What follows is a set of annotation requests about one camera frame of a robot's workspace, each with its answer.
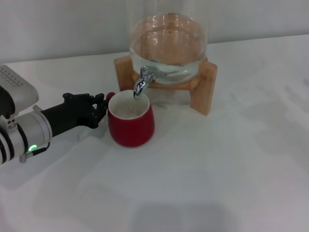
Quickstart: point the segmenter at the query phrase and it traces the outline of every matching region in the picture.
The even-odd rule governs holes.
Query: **robotic arm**
[[[47,150],[51,139],[77,126],[97,128],[106,115],[104,94],[63,95],[64,103],[47,110],[17,116],[39,100],[37,90],[6,65],[0,65],[0,164],[15,157],[27,158]],[[38,147],[48,144],[46,148]]]

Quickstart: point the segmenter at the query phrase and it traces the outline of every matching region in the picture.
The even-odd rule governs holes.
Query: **white table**
[[[0,166],[0,231],[309,231],[308,44],[308,35],[211,44],[219,72],[208,117],[186,92],[150,90],[156,132],[146,145],[119,146],[105,119]],[[113,59],[123,55],[9,66],[47,109],[66,92],[116,92]]]

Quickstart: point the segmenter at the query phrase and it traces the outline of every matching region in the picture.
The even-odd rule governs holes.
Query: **wooden base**
[[[126,56],[117,58],[114,63],[120,91],[133,89],[139,75],[133,70],[131,57]],[[211,109],[217,71],[218,67],[208,62],[206,59],[202,61],[197,77],[185,84],[166,86],[154,82],[151,83],[149,87],[168,90],[189,90],[191,96],[191,108],[203,115],[208,115]]]

